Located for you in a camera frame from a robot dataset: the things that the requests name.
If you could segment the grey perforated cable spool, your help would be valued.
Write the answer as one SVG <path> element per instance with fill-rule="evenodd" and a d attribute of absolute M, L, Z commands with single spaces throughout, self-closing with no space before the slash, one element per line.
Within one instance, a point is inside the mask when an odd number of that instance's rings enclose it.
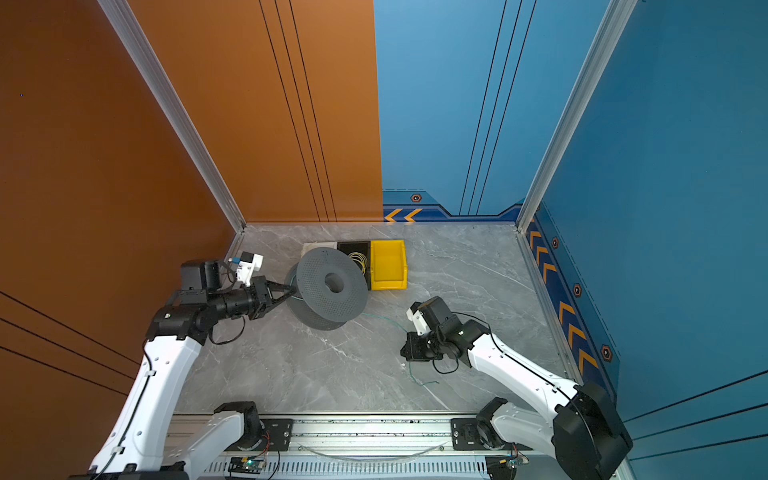
<path fill-rule="evenodd" d="M 296 292 L 286 304 L 304 325 L 321 331 L 341 328 L 357 318 L 368 301 L 367 283 L 356 263 L 343 252 L 309 250 L 286 276 Z"/>

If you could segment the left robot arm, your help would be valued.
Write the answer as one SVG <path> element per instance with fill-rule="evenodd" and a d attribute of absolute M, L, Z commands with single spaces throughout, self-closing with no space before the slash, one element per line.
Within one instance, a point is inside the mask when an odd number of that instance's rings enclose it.
<path fill-rule="evenodd" d="M 183 384 L 202 347 L 223 320 L 266 316 L 297 289 L 263 276 L 221 285 L 217 261 L 188 261 L 181 287 L 154 315 L 143 359 L 121 413 L 85 479 L 197 479 L 228 447 L 265 444 L 265 428 L 252 401 L 219 406 L 197 433 L 165 452 L 166 437 Z"/>

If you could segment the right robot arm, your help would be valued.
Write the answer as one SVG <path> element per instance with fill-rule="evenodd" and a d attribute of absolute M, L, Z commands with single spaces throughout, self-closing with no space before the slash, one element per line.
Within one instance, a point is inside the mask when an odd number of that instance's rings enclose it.
<path fill-rule="evenodd" d="M 519 445 L 554 458 L 571 479 L 609 479 L 633 448 L 615 404 L 601 385 L 558 376 L 509 348 L 480 319 L 465 321 L 441 297 L 415 302 L 407 310 L 413 330 L 401 356 L 408 362 L 450 358 L 486 374 L 531 406 L 524 415 L 496 397 L 476 415 L 479 443 L 509 452 L 515 469 Z"/>

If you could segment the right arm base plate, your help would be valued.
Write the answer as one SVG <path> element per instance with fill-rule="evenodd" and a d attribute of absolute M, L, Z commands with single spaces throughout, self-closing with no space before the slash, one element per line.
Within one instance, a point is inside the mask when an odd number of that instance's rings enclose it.
<path fill-rule="evenodd" d="M 450 420 L 453 449 L 456 451 L 487 450 L 532 451 L 524 444 L 505 442 L 485 420 L 477 418 L 452 418 Z"/>

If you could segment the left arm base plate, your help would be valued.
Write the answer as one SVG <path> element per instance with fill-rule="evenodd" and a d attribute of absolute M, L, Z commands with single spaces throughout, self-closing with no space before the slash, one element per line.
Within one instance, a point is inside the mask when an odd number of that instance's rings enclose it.
<path fill-rule="evenodd" d="M 236 442 L 228 446 L 225 453 L 287 452 L 290 447 L 294 420 L 292 418 L 265 418 L 261 420 L 262 431 L 258 440 L 249 446 Z"/>

